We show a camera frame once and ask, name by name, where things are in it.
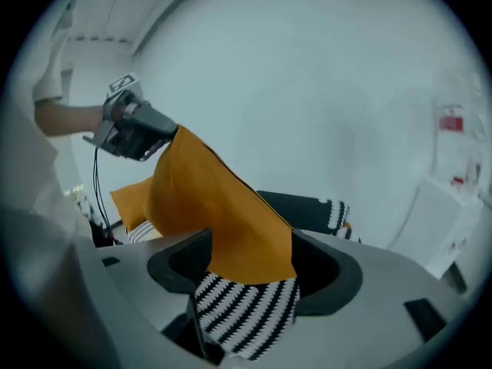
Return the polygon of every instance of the white shirt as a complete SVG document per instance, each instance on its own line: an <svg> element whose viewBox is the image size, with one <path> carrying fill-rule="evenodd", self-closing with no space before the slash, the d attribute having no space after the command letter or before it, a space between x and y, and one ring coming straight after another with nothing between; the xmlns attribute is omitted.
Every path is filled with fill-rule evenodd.
<svg viewBox="0 0 492 369"><path fill-rule="evenodd" d="M91 238L87 219L56 178L56 150L35 123L35 101L62 97L61 54L73 21L70 0L56 0L32 30L10 72L0 121L0 198L8 208L40 214L67 236Z"/></svg>

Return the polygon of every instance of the person's hand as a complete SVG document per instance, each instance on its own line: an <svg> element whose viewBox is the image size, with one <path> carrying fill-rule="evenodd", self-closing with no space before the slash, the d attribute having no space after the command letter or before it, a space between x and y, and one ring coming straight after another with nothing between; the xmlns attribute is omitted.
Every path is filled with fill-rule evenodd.
<svg viewBox="0 0 492 369"><path fill-rule="evenodd" d="M125 109L125 103L123 101L117 101L111 109L111 119L113 119L115 123L118 123L125 114Z"/></svg>
<svg viewBox="0 0 492 369"><path fill-rule="evenodd" d="M88 116L88 124L90 131L94 134L98 132L102 124L102 105L92 107L91 113Z"/></svg>

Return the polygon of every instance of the orange cloth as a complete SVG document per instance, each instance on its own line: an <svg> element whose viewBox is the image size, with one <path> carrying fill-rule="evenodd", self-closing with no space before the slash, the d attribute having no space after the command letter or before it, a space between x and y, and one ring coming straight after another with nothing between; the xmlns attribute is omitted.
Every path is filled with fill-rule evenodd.
<svg viewBox="0 0 492 369"><path fill-rule="evenodd" d="M113 202L118 209L121 221L128 231L138 227L146 220L144 206L147 202L151 180L152 177L111 192L111 198L113 198Z"/></svg>
<svg viewBox="0 0 492 369"><path fill-rule="evenodd" d="M296 275L291 226L182 126L157 163L145 215L164 237L212 228L208 270L230 281Z"/></svg>

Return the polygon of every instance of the white wall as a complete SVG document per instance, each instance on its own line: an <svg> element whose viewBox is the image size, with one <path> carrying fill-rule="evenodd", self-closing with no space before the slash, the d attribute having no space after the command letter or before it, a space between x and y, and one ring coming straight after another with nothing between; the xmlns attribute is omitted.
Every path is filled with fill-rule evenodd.
<svg viewBox="0 0 492 369"><path fill-rule="evenodd" d="M132 71L133 61L129 45L104 42L69 42L63 54L64 65L73 65L69 103L72 106L101 105L108 93L108 85L118 77ZM92 189L92 166L94 146L82 139L71 138L81 182L89 201L95 209ZM102 198L110 223L120 220L109 191L142 181L151 176L157 158L139 163L125 158L116 158L104 151L98 154L99 178Z"/></svg>
<svg viewBox="0 0 492 369"><path fill-rule="evenodd" d="M477 65L433 0L188 0L136 61L154 107L254 188L344 199L379 247L430 171L434 84Z"/></svg>

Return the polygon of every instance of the clothing item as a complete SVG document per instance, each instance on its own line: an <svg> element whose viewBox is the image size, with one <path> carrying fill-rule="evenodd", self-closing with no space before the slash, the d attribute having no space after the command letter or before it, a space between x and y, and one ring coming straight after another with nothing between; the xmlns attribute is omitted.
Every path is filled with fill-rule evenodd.
<svg viewBox="0 0 492 369"><path fill-rule="evenodd" d="M207 273L195 292L200 327L224 351L256 361L294 324L297 278L245 285Z"/></svg>
<svg viewBox="0 0 492 369"><path fill-rule="evenodd" d="M146 205L164 237L212 228L210 272L242 284L296 275L291 226L182 126L158 160Z"/></svg>
<svg viewBox="0 0 492 369"><path fill-rule="evenodd" d="M39 214L67 237L91 237L89 223L63 195L56 150L35 123L35 101L61 98L60 60L73 22L71 0L56 0L22 47L6 82L0 129L2 205Z"/></svg>

